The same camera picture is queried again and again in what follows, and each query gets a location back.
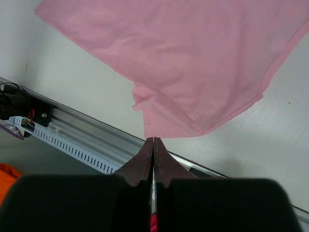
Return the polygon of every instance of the black cable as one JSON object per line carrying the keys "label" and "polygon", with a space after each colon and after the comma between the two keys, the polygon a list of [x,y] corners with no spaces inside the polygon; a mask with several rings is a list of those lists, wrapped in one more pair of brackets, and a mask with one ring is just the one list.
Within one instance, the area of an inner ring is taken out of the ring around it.
{"label": "black cable", "polygon": [[[11,86],[16,87],[16,89],[14,89],[14,90],[13,90],[13,89],[12,89],[12,90],[2,90],[2,89],[1,89],[1,86],[2,86],[2,85],[11,85]],[[19,89],[20,89],[19,86],[18,86],[17,84],[15,84],[15,83],[5,82],[5,83],[1,83],[1,84],[0,84],[0,94],[16,93]]]}

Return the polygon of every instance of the pink cloth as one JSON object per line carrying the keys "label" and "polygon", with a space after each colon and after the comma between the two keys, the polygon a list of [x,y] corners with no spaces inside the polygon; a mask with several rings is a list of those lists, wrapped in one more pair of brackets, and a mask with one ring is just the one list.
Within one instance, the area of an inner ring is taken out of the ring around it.
{"label": "pink cloth", "polygon": [[309,0],[44,0],[35,13],[134,81],[145,136],[161,138],[247,110],[309,31]]}

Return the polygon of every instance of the white table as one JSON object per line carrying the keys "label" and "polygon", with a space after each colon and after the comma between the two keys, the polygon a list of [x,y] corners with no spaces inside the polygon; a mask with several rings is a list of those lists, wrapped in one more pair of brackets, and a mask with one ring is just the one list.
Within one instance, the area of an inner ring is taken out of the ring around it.
{"label": "white table", "polygon": [[[144,138],[133,83],[34,14],[41,0],[0,2],[0,76]],[[173,153],[232,177],[276,179],[309,211],[309,34],[273,77],[265,97],[217,130],[165,139]]]}

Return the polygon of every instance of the orange fabric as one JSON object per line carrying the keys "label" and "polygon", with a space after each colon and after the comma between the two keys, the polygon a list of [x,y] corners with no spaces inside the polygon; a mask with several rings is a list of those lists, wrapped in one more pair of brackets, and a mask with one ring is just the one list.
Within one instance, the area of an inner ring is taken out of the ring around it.
{"label": "orange fabric", "polygon": [[0,205],[16,179],[21,177],[21,173],[10,165],[0,163]]}

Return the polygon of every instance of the floor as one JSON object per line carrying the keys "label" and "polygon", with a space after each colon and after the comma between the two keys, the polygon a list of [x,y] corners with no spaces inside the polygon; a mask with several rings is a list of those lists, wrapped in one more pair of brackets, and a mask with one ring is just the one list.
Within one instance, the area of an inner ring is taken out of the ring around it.
{"label": "floor", "polygon": [[[129,82],[34,14],[41,0],[0,3],[0,76],[144,138]],[[273,77],[264,98],[217,130],[166,139],[168,150],[231,177],[277,180],[309,211],[309,34]]]}

